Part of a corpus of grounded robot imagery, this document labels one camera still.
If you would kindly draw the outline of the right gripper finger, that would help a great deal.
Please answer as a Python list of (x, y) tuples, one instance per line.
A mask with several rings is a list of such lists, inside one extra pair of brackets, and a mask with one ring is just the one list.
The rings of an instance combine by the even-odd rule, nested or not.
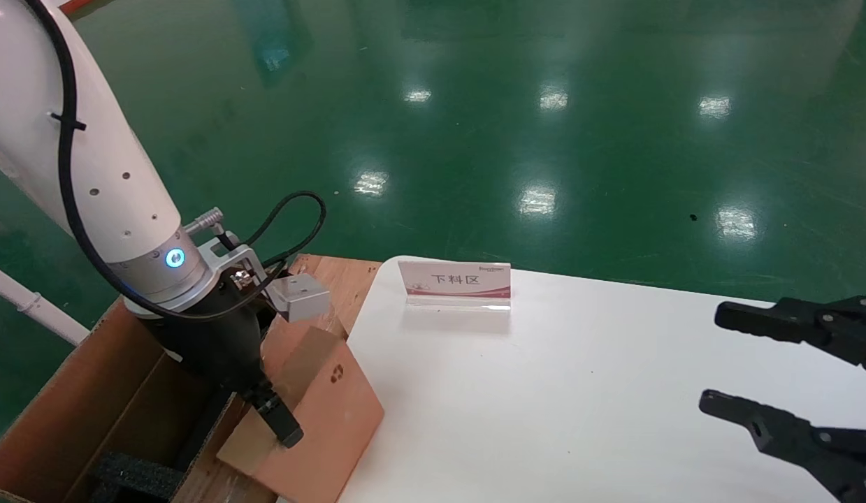
[(866, 296), (829, 303), (782, 298), (765, 308), (722, 302), (714, 322), (756, 337), (806, 343), (866, 370)]
[(839, 502), (866, 502), (866, 430), (816, 427), (788, 411), (703, 391), (701, 413), (748, 430), (756, 449), (800, 466)]

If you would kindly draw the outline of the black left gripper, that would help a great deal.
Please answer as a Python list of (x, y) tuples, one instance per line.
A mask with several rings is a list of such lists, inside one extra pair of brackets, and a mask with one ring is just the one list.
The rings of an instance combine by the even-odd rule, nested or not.
[(259, 296), (212, 321), (136, 315), (151, 336), (188, 372), (241, 396), (272, 430), (282, 448), (301, 442), (301, 424), (264, 372), (261, 344), (273, 319)]

